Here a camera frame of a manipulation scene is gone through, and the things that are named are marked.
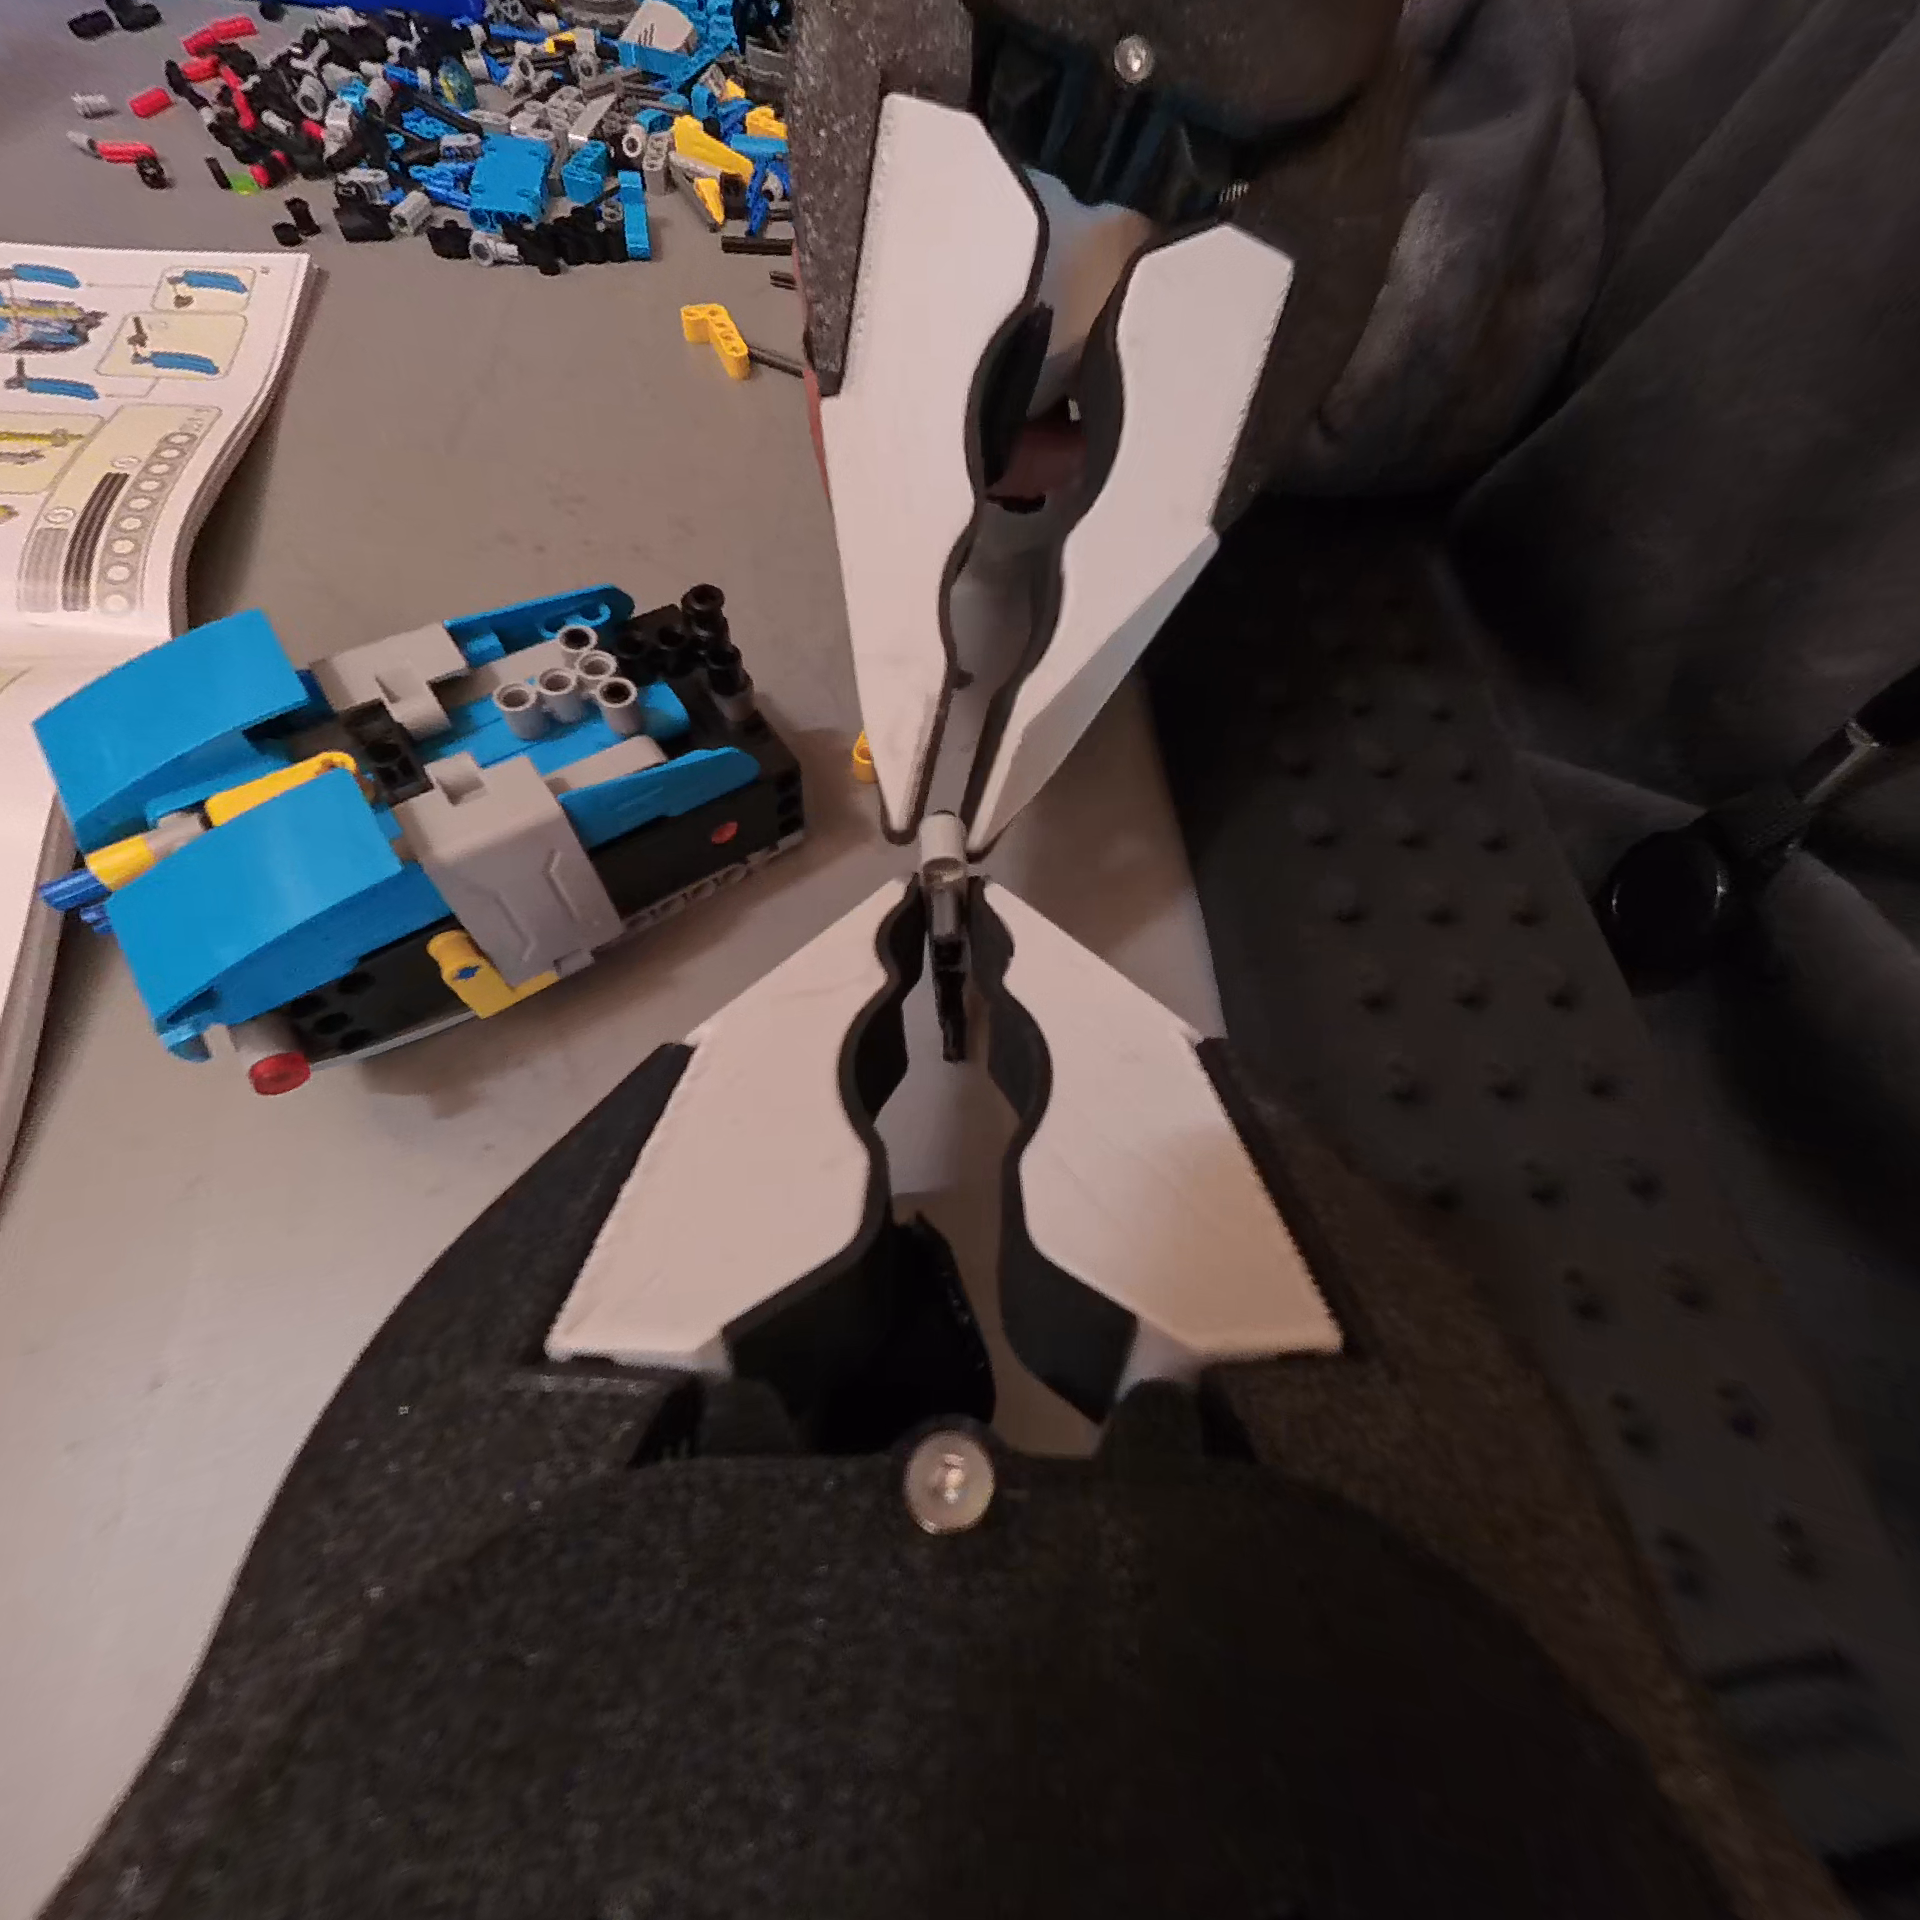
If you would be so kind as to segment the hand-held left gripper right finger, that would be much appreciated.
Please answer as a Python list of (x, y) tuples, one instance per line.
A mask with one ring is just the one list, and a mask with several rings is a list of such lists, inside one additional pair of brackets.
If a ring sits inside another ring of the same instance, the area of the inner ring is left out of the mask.
[(1338, 1355), (1342, 1329), (1204, 1039), (996, 883), (972, 889), (1010, 1349), (1087, 1421), (1142, 1382)]

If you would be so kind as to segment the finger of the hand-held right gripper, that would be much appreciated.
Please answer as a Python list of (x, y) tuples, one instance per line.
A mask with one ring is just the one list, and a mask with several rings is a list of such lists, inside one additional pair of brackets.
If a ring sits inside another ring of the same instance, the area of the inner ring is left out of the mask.
[(909, 844), (947, 707), (947, 599), (988, 499), (981, 392), (1033, 311), (1041, 209), (966, 107), (879, 105), (844, 380), (824, 395), (829, 514), (883, 828)]
[(1086, 488), (1029, 654), (989, 707), (963, 799), (970, 857), (1063, 771), (1218, 551), (1290, 282), (1286, 253), (1215, 222), (1141, 248), (1100, 307), (1081, 364)]

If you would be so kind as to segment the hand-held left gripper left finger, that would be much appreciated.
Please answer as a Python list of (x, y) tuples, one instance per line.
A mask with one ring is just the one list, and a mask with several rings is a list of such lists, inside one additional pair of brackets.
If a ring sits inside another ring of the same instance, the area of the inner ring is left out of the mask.
[(550, 1363), (771, 1373), (776, 1322), (850, 1282), (893, 1217), (879, 1116), (921, 971), (923, 892), (893, 880), (685, 1039)]

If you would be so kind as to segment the grey perforated brick beam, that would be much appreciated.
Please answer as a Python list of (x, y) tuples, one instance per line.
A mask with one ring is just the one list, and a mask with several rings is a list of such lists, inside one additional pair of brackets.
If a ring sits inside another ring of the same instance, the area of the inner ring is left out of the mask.
[(947, 1066), (963, 1066), (970, 1054), (972, 869), (966, 860), (966, 828), (957, 814), (940, 810), (923, 816), (921, 896), (940, 1049)]

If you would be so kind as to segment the pile of brick pieces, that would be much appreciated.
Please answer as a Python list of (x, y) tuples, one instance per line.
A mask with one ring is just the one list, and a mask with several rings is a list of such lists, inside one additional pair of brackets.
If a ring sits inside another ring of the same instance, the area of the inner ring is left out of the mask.
[(282, 253), (429, 243), (444, 262), (649, 262), (685, 195), (729, 257), (795, 292), (795, 4), (229, 4), (157, 84), (72, 99), (68, 145), (176, 183), (146, 127), (204, 134)]

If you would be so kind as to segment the blue brick vehicle model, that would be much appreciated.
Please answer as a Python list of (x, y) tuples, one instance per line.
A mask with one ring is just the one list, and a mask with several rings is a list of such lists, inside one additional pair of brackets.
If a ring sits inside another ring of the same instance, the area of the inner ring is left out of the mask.
[(296, 1092), (498, 1019), (807, 833), (725, 593), (613, 584), (294, 667), (243, 610), (36, 721), (74, 863), (45, 902), (119, 946), (157, 1041)]

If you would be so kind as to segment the grey desk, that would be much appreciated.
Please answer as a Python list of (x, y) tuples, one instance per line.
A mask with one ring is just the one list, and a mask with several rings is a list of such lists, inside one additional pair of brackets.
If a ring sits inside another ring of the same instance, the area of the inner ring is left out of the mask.
[(192, 1677), (282, 1476), (422, 1271), (660, 1041), (909, 865), (860, 701), (803, 381), (682, 340), (719, 302), (800, 352), (773, 262), (682, 192), (656, 256), (558, 277), (347, 244), (331, 192), (277, 410), (210, 511), (185, 622), (296, 659), (578, 584), (713, 582), (803, 762), (807, 844), (586, 981), (257, 1097), (173, 1062), (72, 927), (4, 1189), (4, 1918), (36, 1918)]

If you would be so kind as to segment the person's right hand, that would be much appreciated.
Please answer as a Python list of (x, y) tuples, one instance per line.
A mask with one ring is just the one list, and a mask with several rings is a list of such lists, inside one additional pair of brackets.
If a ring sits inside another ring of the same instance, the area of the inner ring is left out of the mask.
[(1086, 455), (1078, 402), (1063, 400), (1054, 409), (1021, 420), (1019, 441), (988, 499), (1005, 514), (1041, 514), (1054, 495), (1076, 494), (1086, 476)]

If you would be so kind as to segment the black dimpled edge pad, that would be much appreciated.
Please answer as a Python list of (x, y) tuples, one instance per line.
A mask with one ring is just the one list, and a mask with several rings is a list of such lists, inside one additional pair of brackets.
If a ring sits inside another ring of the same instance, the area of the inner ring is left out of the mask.
[(1795, 1832), (1913, 1896), (1913, 1587), (1434, 545), (1264, 495), (1148, 655), (1228, 1041), (1498, 1304)]

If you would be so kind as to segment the building instruction booklet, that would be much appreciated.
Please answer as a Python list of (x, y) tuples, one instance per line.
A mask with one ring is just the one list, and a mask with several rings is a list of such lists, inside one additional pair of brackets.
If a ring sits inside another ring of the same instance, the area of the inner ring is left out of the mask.
[(176, 637), (206, 514), (296, 351), (300, 253), (4, 243), (4, 1167), (74, 844), (36, 717)]

